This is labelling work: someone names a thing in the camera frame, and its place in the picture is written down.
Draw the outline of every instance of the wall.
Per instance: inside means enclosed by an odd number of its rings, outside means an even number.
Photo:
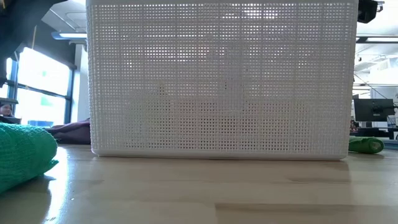
[[[75,79],[73,82],[71,122],[83,121],[90,117],[88,101],[88,54],[82,45],[76,45]]]

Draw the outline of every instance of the ceiling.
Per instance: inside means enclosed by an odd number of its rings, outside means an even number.
[[[358,23],[357,34],[398,35],[398,0],[383,0],[383,10],[369,24]],[[86,32],[85,0],[55,4],[42,19],[60,32]],[[398,57],[398,44],[356,44],[355,70],[369,73],[370,67]]]

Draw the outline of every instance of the window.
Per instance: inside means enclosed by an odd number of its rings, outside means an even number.
[[[21,124],[50,128],[64,122],[64,98],[20,88],[17,100],[19,104],[16,105],[15,117],[22,119]]]
[[[25,48],[19,63],[7,60],[7,74],[11,81],[0,88],[0,97],[18,100],[14,116],[21,118],[21,124],[49,128],[70,121],[72,71],[68,66]]]
[[[18,83],[65,96],[70,69],[46,55],[25,48],[21,53]]]

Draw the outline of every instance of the green object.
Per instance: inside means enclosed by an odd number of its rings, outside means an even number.
[[[53,168],[56,153],[57,143],[44,129],[0,123],[0,193]]]
[[[383,149],[383,142],[375,137],[349,137],[348,150],[350,152],[375,154],[381,152]]]

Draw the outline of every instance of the perforated basket wall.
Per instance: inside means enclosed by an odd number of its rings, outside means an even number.
[[[95,153],[347,154],[357,0],[87,7]]]

